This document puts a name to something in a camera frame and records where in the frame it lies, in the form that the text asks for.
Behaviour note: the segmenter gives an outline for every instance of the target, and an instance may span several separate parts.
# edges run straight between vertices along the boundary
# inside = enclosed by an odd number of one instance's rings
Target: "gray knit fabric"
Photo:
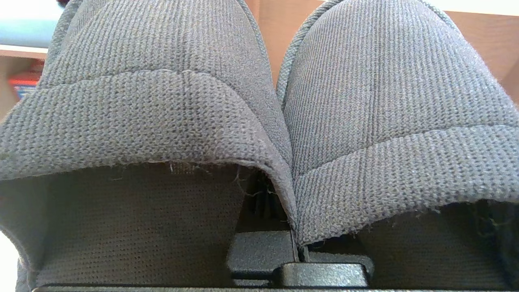
[[[467,204],[372,224],[358,238],[375,265],[371,288],[510,289]]]
[[[517,201],[517,110],[427,5],[345,0],[301,31],[283,95],[300,244],[410,210]]]
[[[237,165],[272,178],[293,223],[292,152],[265,52],[242,0],[71,1],[36,93],[0,125],[0,225],[30,270],[29,286],[224,285],[244,194]],[[127,171],[123,185],[98,174],[163,162],[166,171],[168,163],[220,165],[221,180]],[[83,187],[57,196],[56,182],[81,169],[75,181]],[[77,198],[73,206],[55,209],[56,197],[67,196]],[[120,210],[109,207],[125,197]],[[140,203],[142,218],[132,221]],[[170,213],[155,212],[158,204]],[[188,210],[192,218],[180,222],[176,216]],[[154,234],[148,228],[162,220],[160,240],[144,244]],[[129,229],[121,228],[125,221]],[[110,222],[113,229],[103,226]],[[122,234],[111,238],[110,231]],[[141,254],[131,247],[136,242]],[[112,261],[102,262],[107,256]],[[101,277],[106,271],[117,272]]]
[[[0,125],[0,227],[28,286],[230,285],[251,171],[272,180],[299,245],[408,211],[517,202],[519,114],[438,9],[324,3],[289,47],[278,98],[265,52],[242,0],[72,0],[36,93]],[[400,254],[413,243],[401,234],[427,227],[384,222],[360,234],[376,277],[412,285],[428,267],[380,274],[377,262],[399,267],[380,243]]]

